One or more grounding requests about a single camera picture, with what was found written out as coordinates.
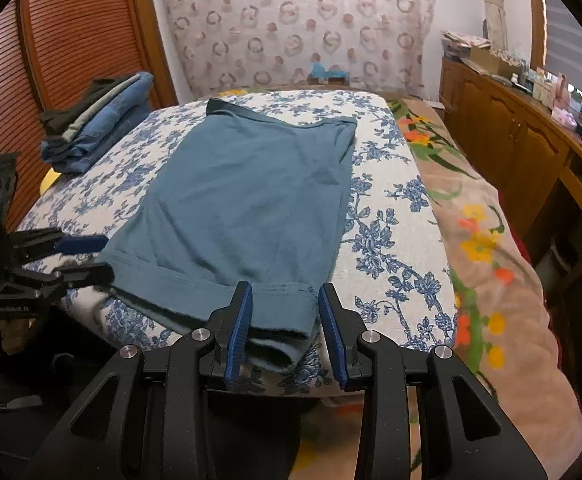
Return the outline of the teal blue shorts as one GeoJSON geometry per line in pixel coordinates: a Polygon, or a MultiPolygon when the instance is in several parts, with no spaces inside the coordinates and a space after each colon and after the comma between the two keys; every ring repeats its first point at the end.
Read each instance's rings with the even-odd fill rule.
{"type": "Polygon", "coordinates": [[[99,258],[113,295],[177,333],[253,290],[245,353],[289,373],[318,333],[337,258],[357,122],[292,125],[213,99],[99,258]]]}

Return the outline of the yellow cloth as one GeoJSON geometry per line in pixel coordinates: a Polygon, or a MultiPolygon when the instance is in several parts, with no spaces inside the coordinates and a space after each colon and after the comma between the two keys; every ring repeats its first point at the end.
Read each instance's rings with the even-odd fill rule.
{"type": "Polygon", "coordinates": [[[62,174],[60,174],[60,172],[50,168],[44,175],[43,180],[41,180],[40,195],[43,196],[49,190],[49,188],[51,188],[52,185],[54,185],[61,177],[62,174]]]}

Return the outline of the beige floral blanket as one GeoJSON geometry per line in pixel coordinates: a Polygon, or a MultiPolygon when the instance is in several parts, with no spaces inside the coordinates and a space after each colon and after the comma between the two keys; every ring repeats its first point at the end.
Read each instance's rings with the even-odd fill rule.
{"type": "Polygon", "coordinates": [[[436,109],[346,90],[233,90],[225,99],[298,125],[356,118],[349,211],[332,274],[344,306],[411,348],[454,339],[548,477],[561,477],[582,452],[582,413],[558,365],[539,278],[497,191],[436,109]]]}

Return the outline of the grey folded garment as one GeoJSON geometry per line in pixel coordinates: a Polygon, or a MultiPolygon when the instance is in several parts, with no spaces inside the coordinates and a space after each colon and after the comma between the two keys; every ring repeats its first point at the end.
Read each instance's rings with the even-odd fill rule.
{"type": "Polygon", "coordinates": [[[117,86],[113,87],[107,93],[105,93],[101,98],[93,102],[92,105],[86,108],[78,118],[75,119],[72,124],[67,126],[67,129],[61,133],[60,138],[64,142],[71,142],[73,138],[80,132],[80,130],[90,121],[101,108],[104,108],[109,102],[111,102],[116,96],[122,93],[126,88],[134,84],[142,76],[141,73],[135,74],[128,79],[125,79],[117,86]]]}

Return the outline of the black folded garment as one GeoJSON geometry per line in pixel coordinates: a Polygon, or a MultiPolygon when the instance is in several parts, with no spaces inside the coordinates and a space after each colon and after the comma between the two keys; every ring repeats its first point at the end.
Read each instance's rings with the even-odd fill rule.
{"type": "Polygon", "coordinates": [[[59,134],[64,133],[75,119],[78,119],[99,99],[111,90],[118,88],[120,84],[130,81],[133,77],[135,75],[93,79],[90,86],[73,105],[63,110],[45,110],[38,116],[45,133],[48,136],[59,136],[59,134]]]}

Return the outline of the light blue folded jeans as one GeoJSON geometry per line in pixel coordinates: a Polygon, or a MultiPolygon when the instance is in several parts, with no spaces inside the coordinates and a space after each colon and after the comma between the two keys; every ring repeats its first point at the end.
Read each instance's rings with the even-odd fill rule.
{"type": "Polygon", "coordinates": [[[42,161],[60,174],[84,174],[149,116],[152,87],[147,72],[95,79],[73,106],[42,113],[42,161]]]}

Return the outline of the brown louvered wardrobe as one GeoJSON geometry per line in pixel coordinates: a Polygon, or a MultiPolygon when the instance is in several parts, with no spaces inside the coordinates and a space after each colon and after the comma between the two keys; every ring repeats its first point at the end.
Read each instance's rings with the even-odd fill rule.
{"type": "Polygon", "coordinates": [[[144,70],[153,107],[176,104],[153,0],[7,0],[0,12],[0,154],[16,153],[15,229],[48,170],[40,155],[44,110],[78,100],[93,79],[144,70]]]}

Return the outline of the brown wooden sideboard cabinet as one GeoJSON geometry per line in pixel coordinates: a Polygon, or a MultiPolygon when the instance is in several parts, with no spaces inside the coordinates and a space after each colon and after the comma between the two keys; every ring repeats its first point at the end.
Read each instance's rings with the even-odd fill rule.
{"type": "Polygon", "coordinates": [[[495,186],[504,215],[534,262],[550,245],[582,270],[582,142],[548,110],[468,66],[445,58],[440,100],[447,129],[495,186]]]}

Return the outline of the pink circle pattern curtain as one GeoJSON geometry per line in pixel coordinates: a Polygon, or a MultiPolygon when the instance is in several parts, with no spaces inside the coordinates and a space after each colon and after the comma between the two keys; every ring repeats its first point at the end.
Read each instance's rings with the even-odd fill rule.
{"type": "Polygon", "coordinates": [[[162,0],[194,96],[299,86],[314,66],[418,94],[435,0],[162,0]]]}

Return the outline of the cardboard box with blue bag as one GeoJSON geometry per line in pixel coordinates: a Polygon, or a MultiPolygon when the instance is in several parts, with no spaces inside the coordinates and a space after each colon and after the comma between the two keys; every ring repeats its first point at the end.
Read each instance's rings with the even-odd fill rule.
{"type": "Polygon", "coordinates": [[[330,84],[331,86],[349,86],[349,72],[338,66],[326,68],[323,64],[312,62],[312,69],[306,78],[308,84],[330,84]]]}

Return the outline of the pink tissue box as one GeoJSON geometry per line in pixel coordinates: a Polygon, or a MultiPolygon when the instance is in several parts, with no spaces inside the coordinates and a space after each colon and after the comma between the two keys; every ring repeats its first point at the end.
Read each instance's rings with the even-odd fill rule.
{"type": "Polygon", "coordinates": [[[555,107],[551,111],[551,119],[557,124],[561,125],[563,128],[570,131],[575,131],[577,128],[577,122],[573,114],[566,110],[565,108],[555,107]]]}

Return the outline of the pink bottle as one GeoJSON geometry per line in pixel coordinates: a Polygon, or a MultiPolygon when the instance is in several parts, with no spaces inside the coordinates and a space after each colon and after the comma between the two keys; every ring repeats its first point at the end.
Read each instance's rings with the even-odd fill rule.
{"type": "Polygon", "coordinates": [[[559,110],[567,110],[570,106],[571,95],[568,91],[568,77],[560,73],[556,83],[553,87],[554,99],[553,108],[558,108],[559,110]]]}

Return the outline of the cardboard box on cabinet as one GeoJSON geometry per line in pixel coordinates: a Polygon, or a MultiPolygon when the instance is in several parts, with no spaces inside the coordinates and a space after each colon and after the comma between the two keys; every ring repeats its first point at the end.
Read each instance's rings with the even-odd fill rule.
{"type": "Polygon", "coordinates": [[[510,79],[513,74],[519,74],[521,64],[498,51],[492,52],[489,48],[479,48],[473,46],[469,54],[469,60],[484,68],[487,73],[503,76],[510,79]]]}

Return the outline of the stack of papers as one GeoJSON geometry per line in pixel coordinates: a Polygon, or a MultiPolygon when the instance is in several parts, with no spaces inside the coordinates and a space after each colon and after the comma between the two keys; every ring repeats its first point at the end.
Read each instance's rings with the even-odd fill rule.
{"type": "Polygon", "coordinates": [[[453,58],[454,60],[467,58],[473,48],[489,50],[492,44],[486,38],[466,35],[461,32],[452,32],[451,30],[442,30],[440,32],[440,42],[446,58],[453,58]]]}

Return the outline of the beige tied window curtain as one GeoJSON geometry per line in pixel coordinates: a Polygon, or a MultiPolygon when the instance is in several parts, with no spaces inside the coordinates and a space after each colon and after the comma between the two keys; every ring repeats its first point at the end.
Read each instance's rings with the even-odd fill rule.
{"type": "Polygon", "coordinates": [[[484,0],[485,20],[490,42],[501,50],[508,49],[508,32],[504,0],[484,0]]]}

